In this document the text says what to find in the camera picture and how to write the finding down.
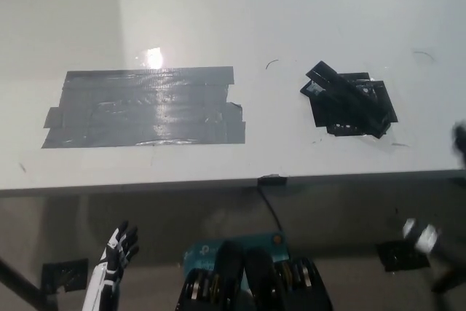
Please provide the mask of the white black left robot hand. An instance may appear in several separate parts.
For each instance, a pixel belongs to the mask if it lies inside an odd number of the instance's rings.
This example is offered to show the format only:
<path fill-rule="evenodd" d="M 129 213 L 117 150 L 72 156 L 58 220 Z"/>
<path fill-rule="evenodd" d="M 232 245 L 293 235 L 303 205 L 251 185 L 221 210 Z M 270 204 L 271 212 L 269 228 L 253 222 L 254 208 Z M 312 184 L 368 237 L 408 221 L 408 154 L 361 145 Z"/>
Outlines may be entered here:
<path fill-rule="evenodd" d="M 108 240 L 99 261 L 105 272 L 105 281 L 120 281 L 127 265 L 139 252 L 138 228 L 128 228 L 129 222 L 123 221 Z"/>

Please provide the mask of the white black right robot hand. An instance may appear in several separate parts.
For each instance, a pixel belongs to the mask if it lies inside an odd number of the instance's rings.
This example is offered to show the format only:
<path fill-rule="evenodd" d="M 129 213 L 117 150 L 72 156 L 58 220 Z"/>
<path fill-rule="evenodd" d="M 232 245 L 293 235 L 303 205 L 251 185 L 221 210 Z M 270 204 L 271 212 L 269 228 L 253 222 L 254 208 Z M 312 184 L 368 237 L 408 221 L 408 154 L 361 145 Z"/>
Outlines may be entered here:
<path fill-rule="evenodd" d="M 465 166 L 465 123 L 454 126 L 454 147 L 459 152 L 462 165 Z M 415 249 L 426 254 L 453 254 L 465 255 L 465 244 L 446 236 L 432 224 L 409 218 L 403 225 L 403 239 L 410 242 Z"/>

